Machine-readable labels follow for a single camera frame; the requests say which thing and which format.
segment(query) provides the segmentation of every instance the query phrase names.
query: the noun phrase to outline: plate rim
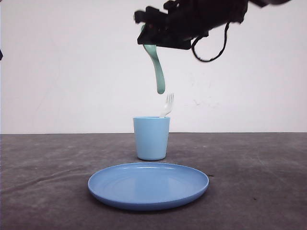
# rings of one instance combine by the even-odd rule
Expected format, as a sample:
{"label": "plate rim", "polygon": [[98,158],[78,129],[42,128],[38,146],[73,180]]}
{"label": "plate rim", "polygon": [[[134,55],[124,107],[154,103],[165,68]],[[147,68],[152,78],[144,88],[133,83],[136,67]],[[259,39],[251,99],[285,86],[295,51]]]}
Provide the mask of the plate rim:
{"label": "plate rim", "polygon": [[[119,167],[119,166],[122,166],[122,165],[131,165],[131,164],[134,164],[134,165],[135,164],[163,164],[163,165],[175,165],[175,166],[185,167],[185,168],[189,168],[189,169],[197,171],[198,173],[203,174],[207,178],[207,183],[201,189],[199,189],[197,192],[193,193],[192,195],[185,196],[185,197],[183,197],[181,199],[173,199],[173,200],[168,200],[168,201],[163,201],[163,202],[124,202],[124,201],[118,201],[118,200],[113,200],[113,199],[109,199],[109,198],[105,198],[105,197],[99,196],[99,195],[95,194],[95,192],[92,190],[92,188],[90,188],[90,180],[96,174],[99,174],[101,171],[109,169],[109,168]],[[208,186],[209,186],[209,177],[205,173],[203,173],[202,171],[200,171],[198,169],[195,169],[195,168],[192,168],[192,167],[189,167],[189,166],[186,166],[186,165],[173,164],[173,163],[164,163],[164,162],[133,162],[133,163],[124,163],[124,164],[112,165],[112,166],[109,166],[109,167],[106,167],[104,169],[96,171],[93,175],[91,175],[91,177],[88,179],[88,182],[87,182],[87,188],[89,189],[89,191],[93,195],[95,195],[95,196],[97,196],[97,197],[99,197],[101,199],[110,201],[110,202],[126,204],[126,205],[155,205],[155,204],[163,204],[163,203],[170,203],[170,202],[174,202],[174,201],[180,201],[180,200],[184,200],[184,199],[190,198],[192,196],[195,196],[196,194],[199,194],[201,192],[204,192]]]}

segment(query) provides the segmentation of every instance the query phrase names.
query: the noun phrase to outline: spoon handle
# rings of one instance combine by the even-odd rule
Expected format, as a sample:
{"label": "spoon handle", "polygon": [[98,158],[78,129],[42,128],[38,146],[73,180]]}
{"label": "spoon handle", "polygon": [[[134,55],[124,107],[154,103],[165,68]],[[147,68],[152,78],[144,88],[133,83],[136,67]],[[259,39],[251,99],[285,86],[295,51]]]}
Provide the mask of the spoon handle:
{"label": "spoon handle", "polygon": [[155,78],[157,81],[157,92],[158,94],[163,94],[165,91],[165,81],[163,71],[159,62],[159,59],[152,58],[154,71],[155,71]]}

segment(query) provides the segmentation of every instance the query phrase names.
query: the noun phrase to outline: cup rim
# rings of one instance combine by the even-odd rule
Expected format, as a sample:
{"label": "cup rim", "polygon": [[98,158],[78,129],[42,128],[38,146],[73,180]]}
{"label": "cup rim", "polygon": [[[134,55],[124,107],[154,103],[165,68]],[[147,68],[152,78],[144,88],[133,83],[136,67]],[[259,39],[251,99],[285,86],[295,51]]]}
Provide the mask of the cup rim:
{"label": "cup rim", "polygon": [[166,117],[158,117],[158,116],[135,116],[133,119],[169,119],[168,116]]}

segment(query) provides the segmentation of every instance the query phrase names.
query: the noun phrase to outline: light blue cup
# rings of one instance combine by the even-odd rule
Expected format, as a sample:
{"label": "light blue cup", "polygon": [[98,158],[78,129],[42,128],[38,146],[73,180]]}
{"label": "light blue cup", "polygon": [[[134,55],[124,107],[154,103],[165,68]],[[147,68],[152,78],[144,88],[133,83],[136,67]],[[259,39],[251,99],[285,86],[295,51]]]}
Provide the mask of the light blue cup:
{"label": "light blue cup", "polygon": [[140,116],[133,118],[138,158],[145,161],[165,158],[169,121],[169,117]]}

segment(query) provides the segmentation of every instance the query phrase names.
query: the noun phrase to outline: robotic arm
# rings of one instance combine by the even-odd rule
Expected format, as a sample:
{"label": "robotic arm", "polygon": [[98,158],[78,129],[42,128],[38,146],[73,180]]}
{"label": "robotic arm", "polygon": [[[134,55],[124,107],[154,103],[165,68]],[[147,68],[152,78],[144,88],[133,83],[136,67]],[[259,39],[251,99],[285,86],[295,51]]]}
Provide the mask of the robotic arm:
{"label": "robotic arm", "polygon": [[[268,4],[282,4],[289,0],[249,0],[260,7]],[[136,11],[136,23],[145,23],[138,37],[138,44],[157,45],[176,49],[190,49],[201,61],[212,61],[224,51],[229,23],[242,23],[248,9],[248,0],[169,0],[160,12],[151,6],[145,11]],[[202,60],[195,54],[194,46],[209,30],[226,24],[225,42],[222,51],[215,58]]]}

